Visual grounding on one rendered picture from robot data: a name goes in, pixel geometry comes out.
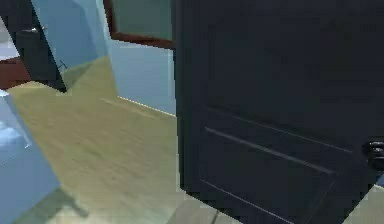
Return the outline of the black panelled room door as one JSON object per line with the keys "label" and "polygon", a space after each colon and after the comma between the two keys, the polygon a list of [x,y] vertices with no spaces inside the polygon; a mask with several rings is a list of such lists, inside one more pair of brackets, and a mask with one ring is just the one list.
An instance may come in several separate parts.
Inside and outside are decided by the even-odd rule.
{"label": "black panelled room door", "polygon": [[181,188],[242,224],[352,224],[384,171],[384,0],[175,0]]}

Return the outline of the brown framed window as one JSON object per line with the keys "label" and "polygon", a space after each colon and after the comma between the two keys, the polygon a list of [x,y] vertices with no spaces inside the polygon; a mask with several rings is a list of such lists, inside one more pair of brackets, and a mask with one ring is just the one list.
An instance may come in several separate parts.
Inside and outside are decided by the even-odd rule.
{"label": "brown framed window", "polygon": [[175,0],[102,0],[112,40],[173,48]]}

